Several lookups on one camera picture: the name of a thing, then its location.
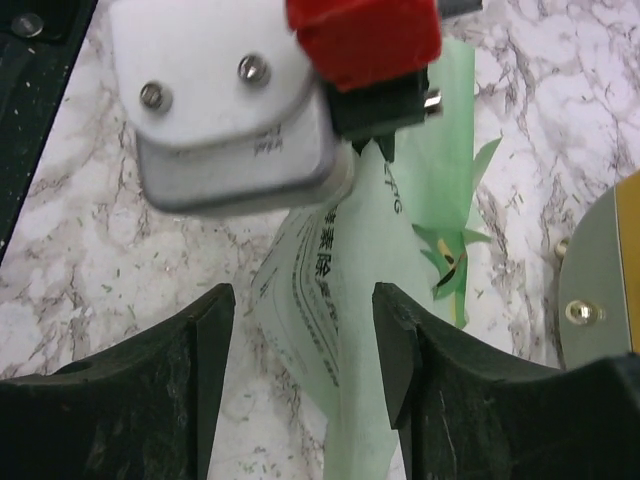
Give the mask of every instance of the plastic bag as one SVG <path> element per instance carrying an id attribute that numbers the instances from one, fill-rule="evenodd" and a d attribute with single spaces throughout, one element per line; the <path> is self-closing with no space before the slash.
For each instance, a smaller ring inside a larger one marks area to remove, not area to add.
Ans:
<path id="1" fill-rule="evenodd" d="M 393 165 L 369 144 L 352 194 L 292 211 L 254 279 L 253 311 L 267 341 L 328 417 L 325 480 L 384 480 L 397 445 L 373 325 L 375 283 L 398 285 L 445 321 L 464 320 L 464 246 L 484 239 L 466 229 L 479 178 L 471 47 L 446 40 L 430 77 L 443 90 L 443 118 L 399 135 Z"/>

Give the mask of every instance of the marble countertop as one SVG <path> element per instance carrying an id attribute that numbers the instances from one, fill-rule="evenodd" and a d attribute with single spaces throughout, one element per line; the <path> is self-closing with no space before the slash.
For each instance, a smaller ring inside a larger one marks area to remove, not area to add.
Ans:
<path id="1" fill-rule="evenodd" d="M 48 374 L 177 312 L 238 297 L 210 478 L 321 478 L 323 420 L 247 315 L 283 212 L 158 214 L 140 192 L 98 4 L 0 268 L 0 377 Z M 554 244 L 640 158 L 640 13 L 624 0 L 490 0 L 450 23 L 477 47 L 476 144 L 504 141 L 477 192 L 467 331 L 559 365 Z M 396 456 L 390 478 L 403 478 Z"/>

